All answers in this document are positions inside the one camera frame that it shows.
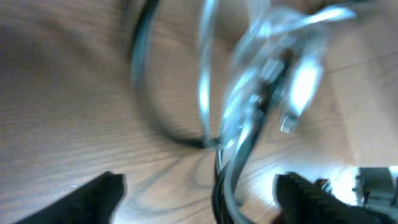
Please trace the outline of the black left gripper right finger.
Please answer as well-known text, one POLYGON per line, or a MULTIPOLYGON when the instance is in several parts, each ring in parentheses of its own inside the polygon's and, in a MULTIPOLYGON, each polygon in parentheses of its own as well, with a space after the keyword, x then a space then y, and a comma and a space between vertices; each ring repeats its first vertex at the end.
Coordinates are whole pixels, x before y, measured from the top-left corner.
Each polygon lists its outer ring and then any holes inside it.
POLYGON ((338 200, 295 172, 274 177, 273 196, 281 212, 277 224, 393 224, 389 215, 338 200))

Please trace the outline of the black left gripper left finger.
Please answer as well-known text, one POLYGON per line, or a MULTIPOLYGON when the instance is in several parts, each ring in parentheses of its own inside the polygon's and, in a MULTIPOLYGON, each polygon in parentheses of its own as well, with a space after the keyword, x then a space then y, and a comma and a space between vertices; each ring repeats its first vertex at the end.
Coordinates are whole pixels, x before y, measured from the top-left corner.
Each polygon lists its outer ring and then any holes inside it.
POLYGON ((109 224, 124 199, 125 175, 104 172, 17 224, 109 224))

